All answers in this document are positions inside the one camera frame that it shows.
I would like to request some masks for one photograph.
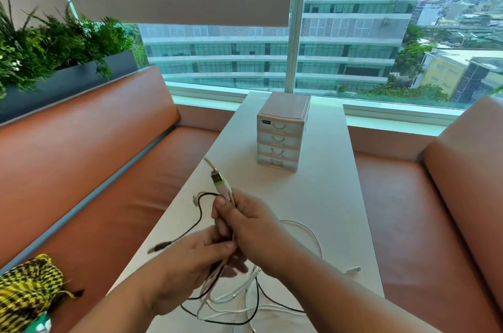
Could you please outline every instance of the dark planter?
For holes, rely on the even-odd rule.
[[[112,70],[108,80],[97,74],[96,63],[90,62],[57,71],[33,90],[8,86],[7,96],[0,100],[0,124],[138,70],[131,51],[109,56],[105,61]]]

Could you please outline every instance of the window sill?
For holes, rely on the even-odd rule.
[[[252,90],[210,85],[166,82],[178,105],[236,111]],[[463,111],[335,97],[316,97],[317,102],[342,105],[348,126],[437,136]]]

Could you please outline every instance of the sofa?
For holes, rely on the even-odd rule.
[[[179,121],[149,68],[0,127],[0,267],[49,254],[85,290],[53,333],[106,295],[219,134]],[[502,141],[487,98],[416,162],[355,152],[385,296],[444,333],[503,332]]]
[[[385,297],[444,333],[503,332],[503,101],[476,102],[416,162],[355,160]]]
[[[179,121],[148,68],[0,127],[0,268],[49,254],[66,288],[85,290],[56,309],[52,333],[106,295],[219,134]]]

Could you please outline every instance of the yellow patterned fabric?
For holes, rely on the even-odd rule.
[[[0,332],[17,333],[46,312],[64,292],[63,273],[46,255],[22,263],[0,275]]]

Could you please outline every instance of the plastic drawer unit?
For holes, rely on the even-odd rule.
[[[296,172],[311,97],[273,92],[257,114],[257,162]]]

